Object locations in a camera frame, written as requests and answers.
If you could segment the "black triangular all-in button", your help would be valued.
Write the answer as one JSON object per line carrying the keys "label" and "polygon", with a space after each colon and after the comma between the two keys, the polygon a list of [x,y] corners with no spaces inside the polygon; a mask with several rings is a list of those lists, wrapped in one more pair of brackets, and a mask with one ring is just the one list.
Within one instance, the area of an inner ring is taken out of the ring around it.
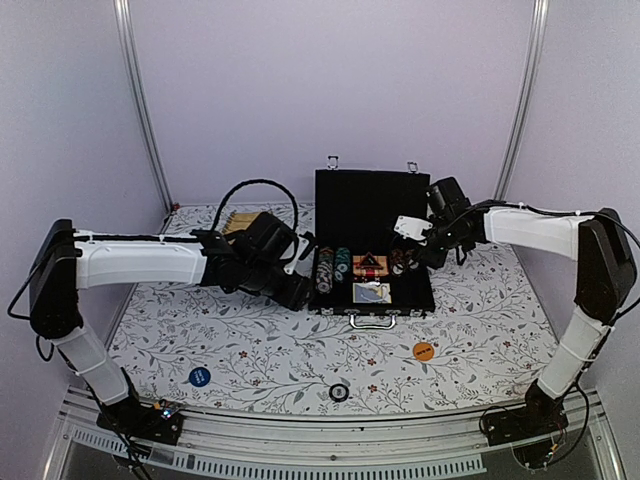
{"label": "black triangular all-in button", "polygon": [[365,255],[354,258],[354,266],[360,269],[379,270],[382,268],[382,264],[378,260],[376,255],[371,252],[367,252]]}

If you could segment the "black poker set case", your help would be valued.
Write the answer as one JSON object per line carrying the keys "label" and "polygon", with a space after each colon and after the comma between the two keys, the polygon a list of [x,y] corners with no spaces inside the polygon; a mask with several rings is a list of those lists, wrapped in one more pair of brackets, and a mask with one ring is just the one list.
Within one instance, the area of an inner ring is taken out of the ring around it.
{"label": "black poker set case", "polygon": [[[315,292],[308,309],[323,315],[347,316],[354,328],[362,327],[365,317],[425,316],[434,311],[435,303],[429,272],[425,266],[394,276],[389,256],[401,249],[412,256],[415,243],[397,235],[393,228],[400,215],[425,218],[426,190],[430,177],[426,173],[325,169],[315,173],[315,238],[312,279]],[[334,279],[332,290],[320,294],[315,274],[318,252],[330,247],[335,252],[347,247],[351,252],[351,270],[341,283]],[[353,275],[353,257],[384,255],[389,275],[377,278]],[[356,304],[352,301],[354,283],[380,282],[391,285],[391,304]]]}

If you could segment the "blue playing card deck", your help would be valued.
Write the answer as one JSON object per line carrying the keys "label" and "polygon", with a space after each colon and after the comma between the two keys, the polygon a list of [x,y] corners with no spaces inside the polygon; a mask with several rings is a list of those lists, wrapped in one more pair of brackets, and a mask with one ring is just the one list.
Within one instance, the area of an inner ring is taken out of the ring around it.
{"label": "blue playing card deck", "polygon": [[370,290],[372,285],[381,284],[380,282],[365,282],[354,283],[352,285],[352,301],[356,304],[388,304],[388,303],[375,303],[373,301],[372,291]]}

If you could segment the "black poker chip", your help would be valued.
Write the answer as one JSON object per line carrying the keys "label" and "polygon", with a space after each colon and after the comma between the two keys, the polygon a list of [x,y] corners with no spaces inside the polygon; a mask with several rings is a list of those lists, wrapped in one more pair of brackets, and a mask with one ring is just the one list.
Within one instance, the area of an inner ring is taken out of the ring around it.
{"label": "black poker chip", "polygon": [[341,403],[349,398],[349,388],[342,383],[336,383],[329,388],[329,398],[336,402]]}
{"label": "black poker chip", "polygon": [[407,267],[409,271],[415,271],[420,267],[420,263],[417,259],[413,258],[412,256],[409,256],[407,258]]}

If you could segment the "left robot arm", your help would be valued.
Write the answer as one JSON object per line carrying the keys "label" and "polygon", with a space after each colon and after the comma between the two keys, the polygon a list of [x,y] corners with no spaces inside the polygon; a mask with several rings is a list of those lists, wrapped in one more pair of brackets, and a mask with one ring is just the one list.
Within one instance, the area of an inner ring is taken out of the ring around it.
{"label": "left robot arm", "polygon": [[298,311],[308,300],[311,281],[296,266],[312,247],[311,234],[300,235],[268,213],[228,235],[213,229],[178,236],[101,234],[61,219],[18,290],[28,297],[28,313],[16,313],[11,302],[7,314],[50,341],[98,400],[110,406],[111,419],[126,433],[138,434],[148,426],[148,412],[133,400],[125,372],[86,325],[80,290],[140,283],[213,286],[265,296]]}

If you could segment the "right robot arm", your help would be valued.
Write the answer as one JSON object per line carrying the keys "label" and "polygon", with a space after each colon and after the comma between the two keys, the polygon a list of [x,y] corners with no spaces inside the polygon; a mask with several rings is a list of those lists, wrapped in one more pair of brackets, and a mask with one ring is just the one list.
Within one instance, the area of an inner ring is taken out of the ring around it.
{"label": "right robot arm", "polygon": [[463,260],[479,245],[510,246],[547,316],[558,345],[517,415],[517,427],[537,436],[552,424],[558,400],[598,358],[616,323],[638,308],[629,298],[639,279],[639,236],[612,208],[550,210],[489,199],[473,203],[448,177],[429,186],[425,211],[398,218],[394,230],[417,245],[417,261],[437,269],[449,252]]}

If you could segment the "woven bamboo tray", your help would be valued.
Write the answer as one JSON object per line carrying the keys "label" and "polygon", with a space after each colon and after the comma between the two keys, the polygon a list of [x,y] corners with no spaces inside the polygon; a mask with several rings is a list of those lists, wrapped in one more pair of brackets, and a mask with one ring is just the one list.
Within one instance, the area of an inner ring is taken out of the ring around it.
{"label": "woven bamboo tray", "polygon": [[264,212],[233,212],[229,215],[222,229],[223,235],[230,235],[239,231],[244,231],[258,219]]}

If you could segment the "salmon black chip stack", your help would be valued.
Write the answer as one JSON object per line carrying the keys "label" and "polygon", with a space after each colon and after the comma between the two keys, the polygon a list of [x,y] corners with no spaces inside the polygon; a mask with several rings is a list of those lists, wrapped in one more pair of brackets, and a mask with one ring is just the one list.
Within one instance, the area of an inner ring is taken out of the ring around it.
{"label": "salmon black chip stack", "polygon": [[406,272],[406,256],[401,249],[394,249],[389,256],[390,272],[394,276],[401,276]]}

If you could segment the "blue tan chip stack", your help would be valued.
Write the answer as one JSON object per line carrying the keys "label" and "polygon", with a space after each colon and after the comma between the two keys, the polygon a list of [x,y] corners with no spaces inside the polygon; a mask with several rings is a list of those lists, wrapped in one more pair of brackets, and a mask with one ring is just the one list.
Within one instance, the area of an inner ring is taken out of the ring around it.
{"label": "blue tan chip stack", "polygon": [[332,290],[334,275],[334,250],[323,247],[319,250],[316,263],[316,290],[328,294]]}

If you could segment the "green blue chip stack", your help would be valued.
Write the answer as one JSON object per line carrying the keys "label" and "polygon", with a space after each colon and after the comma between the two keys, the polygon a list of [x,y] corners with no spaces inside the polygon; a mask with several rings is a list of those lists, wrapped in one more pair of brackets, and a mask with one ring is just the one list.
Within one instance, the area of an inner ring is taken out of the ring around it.
{"label": "green blue chip stack", "polygon": [[334,279],[341,283],[351,270],[351,252],[347,247],[339,247],[334,256]]}

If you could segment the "blue round button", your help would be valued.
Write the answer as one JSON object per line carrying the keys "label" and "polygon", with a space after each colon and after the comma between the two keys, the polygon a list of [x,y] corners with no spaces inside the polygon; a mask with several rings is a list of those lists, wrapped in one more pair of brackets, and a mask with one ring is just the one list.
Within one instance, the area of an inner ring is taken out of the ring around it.
{"label": "blue round button", "polygon": [[196,387],[207,386],[211,381],[211,372],[206,367],[194,368],[188,376],[188,382]]}

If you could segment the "orange round button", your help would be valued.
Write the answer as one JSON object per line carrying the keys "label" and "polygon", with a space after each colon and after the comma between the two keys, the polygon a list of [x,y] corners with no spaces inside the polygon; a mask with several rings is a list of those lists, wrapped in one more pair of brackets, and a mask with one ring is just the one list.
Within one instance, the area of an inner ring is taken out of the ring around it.
{"label": "orange round button", "polygon": [[413,356],[420,362],[428,362],[435,355],[434,347],[427,342],[416,343],[412,349]]}

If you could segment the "right aluminium frame post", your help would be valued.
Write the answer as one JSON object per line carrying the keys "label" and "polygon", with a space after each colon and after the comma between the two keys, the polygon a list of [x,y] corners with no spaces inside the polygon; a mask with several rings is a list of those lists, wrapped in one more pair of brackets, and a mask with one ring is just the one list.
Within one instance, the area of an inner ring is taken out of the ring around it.
{"label": "right aluminium frame post", "polygon": [[544,48],[544,38],[549,13],[548,0],[533,2],[529,39],[525,55],[523,76],[518,94],[512,126],[505,154],[498,175],[493,198],[505,200],[513,179],[519,151],[522,145],[526,122],[535,90],[539,64]]}

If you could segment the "aluminium frame post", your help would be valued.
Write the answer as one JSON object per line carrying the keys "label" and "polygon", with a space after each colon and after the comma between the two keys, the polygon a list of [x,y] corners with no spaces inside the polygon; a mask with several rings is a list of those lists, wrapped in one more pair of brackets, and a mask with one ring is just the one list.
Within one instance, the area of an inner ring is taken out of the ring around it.
{"label": "aluminium frame post", "polygon": [[533,2],[529,39],[525,55],[523,76],[518,94],[512,126],[505,154],[498,175],[493,198],[505,200],[513,179],[519,151],[522,145],[526,122],[535,90],[539,64],[544,48],[544,38],[549,13],[548,0]]}
{"label": "aluminium frame post", "polygon": [[142,72],[138,58],[135,33],[131,15],[131,3],[127,0],[114,0],[116,28],[123,55],[125,72],[134,104],[142,142],[149,161],[151,175],[163,209],[171,213],[174,206],[169,182],[161,161],[148,102],[144,90]]}

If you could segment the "front aluminium rail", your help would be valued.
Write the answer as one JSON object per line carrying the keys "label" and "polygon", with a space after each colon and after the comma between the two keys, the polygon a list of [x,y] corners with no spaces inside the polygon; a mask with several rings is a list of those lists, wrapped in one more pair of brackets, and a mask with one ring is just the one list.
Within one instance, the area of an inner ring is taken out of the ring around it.
{"label": "front aluminium rail", "polygon": [[183,410],[174,446],[145,443],[151,479],[627,479],[595,392],[566,398],[569,420],[552,465],[522,463],[542,437],[491,444],[485,408],[398,415],[303,417]]}

